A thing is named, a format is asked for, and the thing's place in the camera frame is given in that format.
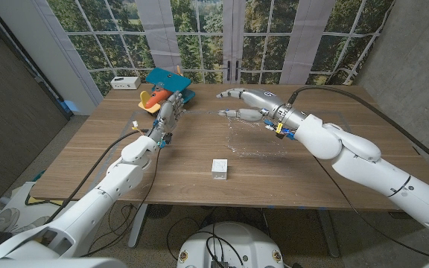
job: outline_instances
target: teal object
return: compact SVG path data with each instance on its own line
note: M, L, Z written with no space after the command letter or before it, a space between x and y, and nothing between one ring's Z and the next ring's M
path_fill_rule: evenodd
M167 89L171 92L180 92L182 94L183 103L187 103L195 96L193 91L187 89L187 87L191 84L191 80L187 77L174 74L170 71L155 68L148 74L146 81L155 85L152 87L152 92L155 90L156 85L160 83L163 83L162 87L164 89Z
M174 74L169 71L165 71L160 68L155 68L154 70L152 70L148 74L146 80L153 85L163 83L163 88L171 92L181 92L183 91L183 89L186 89L191 84L191 80L189 78Z

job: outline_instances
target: concrete wall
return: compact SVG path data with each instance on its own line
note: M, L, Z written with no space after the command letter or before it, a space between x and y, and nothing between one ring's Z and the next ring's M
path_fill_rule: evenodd
M429 1L395 3L355 83L429 147Z
M0 0L0 17L75 115L90 115L95 104L44 24L31 0Z

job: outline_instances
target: white small box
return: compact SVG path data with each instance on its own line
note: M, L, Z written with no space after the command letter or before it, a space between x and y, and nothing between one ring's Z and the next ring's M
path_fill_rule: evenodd
M212 176L213 179L227 179L228 159L213 159Z
M110 81L114 89L137 89L140 83L140 77L114 77Z

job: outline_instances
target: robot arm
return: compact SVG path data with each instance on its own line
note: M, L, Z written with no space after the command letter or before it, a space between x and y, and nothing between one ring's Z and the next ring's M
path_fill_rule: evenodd
M163 103L153 128L122 150L121 157L110 165L97 186L56 220L3 242L0 259L55 259L86 254L91 243L89 234L95 231L110 206L141 182L144 170L150 166L148 155L169 143L181 108L181 94L175 92Z
M227 96L259 108L250 111L266 118L272 126L277 125L277 133L286 128L295 132L295 139L310 153L319 159L331 159L332 167L341 176L383 194L429 229L429 185L382 159L380 149L371 141L347 133L334 124L323 124L315 115L297 111L264 90L231 89L217 95L218 98ZM242 113L229 110L219 111L219 114L257 121L255 116L242 117Z

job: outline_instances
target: black cable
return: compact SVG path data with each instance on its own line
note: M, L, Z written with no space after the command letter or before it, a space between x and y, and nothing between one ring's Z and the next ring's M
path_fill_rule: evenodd
M105 234L103 234L103 235L101 235L100 237L97 237L97 239L95 239L93 242L92 242L92 244L90 244L90 247L89 247L89 252L90 252L90 250L92 249L92 247L95 245L95 243L97 243L97 241L99 241L102 237L105 237L105 236L107 236L107 235L110 235L110 234L115 234L115 235L117 235L117 238L119 238L121 235L123 235L123 233L125 232L125 230L121 233L121 234L117 234L116 233L116 231L117 230L119 230L127 221L128 221L128 219L129 219L129 217L130 217L130 215L132 214L132 209L133 209L133 205L132 204L130 204L130 205L125 205L122 209L124 209L125 207L127 207L127 206L129 206L130 207L130 211L129 211L129 214L127 215L127 217L125 217L125 220L124 220L124 222L119 226L119 227L117 227L117 229L115 229L115 230L111 230L110 232L107 232L107 233L105 233Z
M86 182L86 180L89 178L90 174L94 171L94 169L98 166L98 164L102 161L102 159L105 157L105 155L109 152L112 147L114 147L119 141L123 140L124 138L133 135L135 133L139 133L139 130L132 131L131 133L125 134L122 137L118 138L116 141L114 141L110 146L108 146L107 149L105 149L105 152L102 153L101 157L96 161L96 163L92 166L92 168L89 170L89 172L86 174L86 176L82 179L82 181L79 183L79 185L72 191L72 194L67 197L66 200L64 200L63 204L52 214L51 217L49 217L48 220L45 221L44 224L50 223L68 204L71 202L72 198L75 196L75 194L82 188L82 185Z
M226 241L226 240L224 240L223 238L221 238L221 237L218 237L217 235L215 235L215 234L213 234L212 232L208 232L208 231L198 231L198 232L196 232L195 234L202 234L202 233L205 233L205 234L211 234L212 235L212 237L216 237L217 239L220 239L220 240L222 240L224 243L226 243L226 245L228 245L234 252L235 252L235 254L238 256L238 259L239 259L239 261L241 262L241 266L242 267L244 267L244 263L243 263L243 260L241 259L241 256L239 255L239 253L238 253L238 251L228 242L228 241Z
M213 236L215 235L215 224L216 223L213 223ZM214 256L216 257L216 262L218 262L217 256L216 256L216 240L215 239L213 239L213 251L214 251Z
M415 137L413 137L411 134L409 134L409 132L407 132L403 127L400 127L399 124L397 124L396 122L394 122L392 119L390 119L388 116L386 116L384 113L382 113L381 111L379 111L377 108L375 108L374 106L372 106L370 103L364 101L362 98L358 97L357 95L353 95L352 93L349 92L345 92L341 89L336 89L334 87L331 86L303 86L300 89L297 89L289 98L289 100L287 101L290 104L293 104L294 101L297 98L297 95L300 92L303 92L305 90L308 89L321 89L321 90L326 90L326 91L330 91L330 92L335 92L338 94L342 94L344 96L347 96L353 100L356 100L357 102L359 102L360 104L364 105L366 108L368 108L370 111L374 112L376 115L380 116L381 118L383 118L388 124L391 124L392 126L394 126L399 132L401 132L401 134L403 134L405 137L409 138L416 146L420 147L420 149L422 149L425 153L427 153L429 155L429 149L423 145L423 143L421 143L419 140L417 140Z
M419 254L425 255L427 257L429 257L428 253L425 253L423 251L420 251L418 249L414 249L411 246L405 245L402 242L384 234L382 231L380 231L379 229L377 229L375 226L373 226L371 223L369 223L362 215L360 215L360 213L358 213L357 209L355 209L355 207L352 205L352 203L350 202L349 198L347 198L346 194L342 191L342 188L340 188L340 186L337 184L337 182L334 180L334 178L332 178L332 176L327 172L327 170L324 168L324 166L322 166L319 162L319 159L317 159L315 156L314 158L316 159L317 163L320 165L320 167L327 173L328 177L331 178L332 182L335 184L335 186L337 186L337 188L339 189L340 193L343 195L343 197L347 200L347 202L349 203L350 207L355 211L355 213L370 227L372 227L374 230L376 230L380 235L383 235L385 238L390 239L391 241L397 243L400 246L404 246L405 248L409 249L409 250L413 250L414 252L417 252Z
M129 210L129 214L127 215L127 216L125 216L125 214L124 214L124 208L130 208L130 210ZM134 208L134 205L132 205L132 204L129 204L129 205L124 205L121 209L120 209L120 214L122 214L122 217L124 217L124 223L127 223L127 221L128 221L128 218L129 218L129 216L130 216L130 214L132 213L132 209ZM112 231L112 233L114 233L114 234L116 234L116 235L119 235L119 234L117 234L117 230L119 230L121 227L122 227L122 225L120 225L119 227L117 227L116 229L114 229L113 227L112 227L112 221L110 220L110 215L111 215L111 212L109 212L109 229L110 229L110 231Z
M145 202L145 200L146 200L146 199L147 199L147 197L148 197L148 194L149 194L149 193L150 193L150 191L152 190L153 183L155 182L155 178L156 178L156 171L158 170L158 158L159 158L159 156L160 156L160 151L161 151L161 150L162 150L162 149L159 149L158 154L156 155L155 174L153 175L153 179L152 179L152 182L151 182L151 184L150 184L150 187L148 188L148 192L147 192L147 194L146 194L146 195L145 195L145 197L143 198L142 202L140 202L140 206L142 206L142 205L143 205L143 203ZM112 240L112 241L111 241L110 243L108 243L107 245L102 246L101 248L94 250L93 252L89 252L89 253L87 253L87 254L82 255L81 257L87 257L87 256L89 256L89 255L92 255L92 254L96 253L96 252L99 252L99 251L101 251L101 250L104 250L104 249L107 249L107 248L109 248L109 247L111 247L111 246L114 246L114 245L116 245L118 242L120 242L120 241L125 237L125 235L127 234L127 231L128 231L128 229L129 229L129 227L132 225L133 221L135 220L135 217L137 216L138 212L139 212L139 210L137 209L137 211L136 211L135 215L133 216L132 220L130 221L129 225L125 228L125 230L122 232L122 234L121 234L121 235L119 235L116 239Z
M197 225L198 229L200 229L200 224L198 224L198 222L197 222L194 218L192 218L192 217L184 217L184 218L181 218L181 219L179 219L178 221L176 221L176 222L175 222L175 223L174 223L174 224L169 228L168 233L167 233L167 237L166 237L167 248L168 248L168 251L170 252L171 257L173 257L173 258L175 259L175 261L178 261L178 258L177 258L177 257L175 257L175 255L171 252L170 244L168 243L168 238L169 238L169 236L170 236L170 232L171 232L171 230L173 229L173 227L175 227L175 225L176 225L176 224L181 223L183 220L192 220L194 223L196 223L196 225Z
M264 213L264 210L262 208L261 208L261 213L262 213L262 217L264 218L264 223L266 223L267 235L271 237L271 230L269 229L269 225L267 225L266 214Z
M212 235L212 236L210 236L210 237L208 237L208 238L206 239L206 249L208 250L209 255L212 257L212 260L213 260L213 261L215 261L215 262L216 262L216 264L217 264L219 267L224 267L224 265L223 265L221 262L219 262L219 260L217 259L217 257L216 257L216 252L215 252L215 253L214 253L214 255L213 255L212 251L209 249L209 240L210 240L210 239L212 239L212 238L213 238L213 248L214 248L214 250L216 250L216 248L215 248L216 240L215 240L215 236L214 236L214 235Z

